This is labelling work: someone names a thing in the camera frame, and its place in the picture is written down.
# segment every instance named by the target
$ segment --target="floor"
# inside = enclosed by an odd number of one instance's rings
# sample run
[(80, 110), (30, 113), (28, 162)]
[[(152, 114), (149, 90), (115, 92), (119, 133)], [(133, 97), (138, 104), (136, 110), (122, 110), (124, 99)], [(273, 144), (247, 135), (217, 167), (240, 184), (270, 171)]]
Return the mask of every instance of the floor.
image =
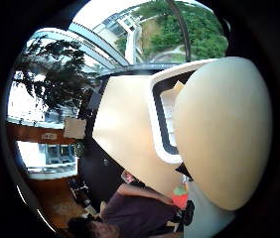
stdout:
[(67, 178), (29, 179), (28, 185), (41, 203), (47, 219), (57, 228), (67, 228), (70, 218), (86, 213), (73, 200)]

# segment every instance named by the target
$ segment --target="beige curved partition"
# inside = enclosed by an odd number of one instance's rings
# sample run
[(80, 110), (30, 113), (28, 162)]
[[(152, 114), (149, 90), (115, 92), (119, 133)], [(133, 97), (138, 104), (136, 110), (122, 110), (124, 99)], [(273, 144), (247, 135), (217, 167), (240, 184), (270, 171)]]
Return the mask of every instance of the beige curved partition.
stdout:
[(255, 65), (225, 58), (194, 72), (177, 97), (174, 129), (206, 197), (227, 210), (245, 204), (263, 175), (272, 134), (269, 95)]
[(181, 182), (179, 164), (154, 149), (146, 100), (151, 76), (112, 76), (101, 98), (92, 137), (120, 166), (166, 195)]
[(234, 218), (235, 211), (214, 205), (194, 181), (187, 182), (189, 200), (195, 205), (192, 223), (184, 226), (184, 238), (210, 238), (226, 227)]
[[(180, 65), (176, 65), (170, 68), (167, 68), (165, 70), (159, 71), (155, 74), (152, 75), (152, 77), (149, 80), (148, 83), (148, 88), (146, 90), (147, 93), (147, 103), (148, 103), (148, 111), (149, 111), (149, 117), (150, 117), (150, 122), (151, 122), (151, 128), (153, 132), (153, 143), (155, 150), (160, 157), (161, 160), (165, 161), (166, 163), (171, 163), (171, 164), (178, 164), (182, 162), (181, 155), (175, 154), (172, 155), (168, 153), (164, 147), (163, 147), (163, 142), (161, 138), (161, 132), (160, 132), (160, 125), (159, 125), (159, 120), (158, 120), (158, 114), (157, 114), (157, 108), (156, 108), (156, 103), (153, 95), (153, 88), (154, 86), (164, 80), (168, 80), (169, 78), (177, 75), (181, 75), (186, 72), (193, 72), (203, 65), (210, 63), (215, 59), (202, 59), (202, 60), (196, 60), (192, 62), (186, 62)], [(178, 81), (174, 88), (170, 90), (163, 91), (160, 95), (160, 98), (163, 101), (163, 97), (167, 97), (169, 102), (166, 104), (169, 104), (168, 106), (174, 107), (175, 103), (175, 98), (179, 94), (179, 92), (182, 90), (181, 83)], [(173, 125), (173, 116), (170, 115), (170, 118), (166, 118), (166, 123), (170, 123), (171, 127)]]

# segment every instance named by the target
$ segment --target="green foliage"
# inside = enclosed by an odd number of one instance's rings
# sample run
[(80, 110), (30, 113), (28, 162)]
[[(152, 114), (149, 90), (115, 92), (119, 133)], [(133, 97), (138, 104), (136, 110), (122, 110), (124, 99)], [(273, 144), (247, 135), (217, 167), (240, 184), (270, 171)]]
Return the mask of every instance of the green foliage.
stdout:
[[(64, 40), (44, 44), (45, 36), (35, 39), (15, 63), (14, 81), (23, 83), (31, 96), (42, 99), (50, 110), (61, 111), (63, 106), (79, 107), (97, 86), (97, 73), (82, 71), (84, 52), (78, 42)], [(36, 80), (38, 74), (44, 80)]]
[(73, 152), (77, 157), (81, 157), (84, 154), (83, 140), (76, 140), (73, 144)]
[(155, 16), (168, 16), (172, 12), (168, 3), (165, 0), (151, 0), (140, 5), (138, 11), (134, 12), (135, 17), (142, 16), (143, 18), (150, 18)]
[(117, 41), (114, 43), (118, 50), (124, 55), (126, 51), (126, 45), (127, 45), (127, 38), (126, 37), (120, 37)]
[[(177, 2), (177, 5), (187, 23), (193, 60), (223, 57), (227, 40), (216, 16), (197, 5), (187, 5), (184, 2)], [(136, 15), (144, 18), (156, 17), (156, 22), (161, 27), (160, 34), (150, 36), (150, 48), (144, 49), (146, 58), (184, 43), (179, 23), (166, 1), (144, 3), (140, 5)]]
[(183, 62), (186, 60), (186, 56), (184, 54), (172, 54), (172, 61)]

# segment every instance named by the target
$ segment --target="man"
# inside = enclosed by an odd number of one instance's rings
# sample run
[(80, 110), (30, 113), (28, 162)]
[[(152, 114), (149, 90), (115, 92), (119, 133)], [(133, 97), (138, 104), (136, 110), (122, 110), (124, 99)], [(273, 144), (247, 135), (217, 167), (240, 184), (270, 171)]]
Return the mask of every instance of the man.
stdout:
[(171, 198), (148, 187), (124, 183), (101, 212), (103, 222), (73, 218), (69, 231), (77, 238), (181, 237), (181, 233), (154, 236), (178, 211)]
[(136, 185), (136, 186), (145, 186), (145, 183), (136, 178), (130, 172), (124, 170), (121, 174), (121, 178), (128, 184)]

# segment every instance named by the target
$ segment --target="grass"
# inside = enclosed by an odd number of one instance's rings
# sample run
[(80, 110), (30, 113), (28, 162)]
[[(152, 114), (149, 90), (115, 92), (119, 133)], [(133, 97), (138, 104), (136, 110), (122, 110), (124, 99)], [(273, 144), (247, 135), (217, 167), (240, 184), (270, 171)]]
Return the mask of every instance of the grass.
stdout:
[(142, 24), (142, 48), (150, 49), (151, 37), (160, 34), (161, 27), (157, 24), (155, 19), (148, 20)]
[(186, 56), (182, 54), (172, 54), (172, 62), (184, 62), (186, 61)]

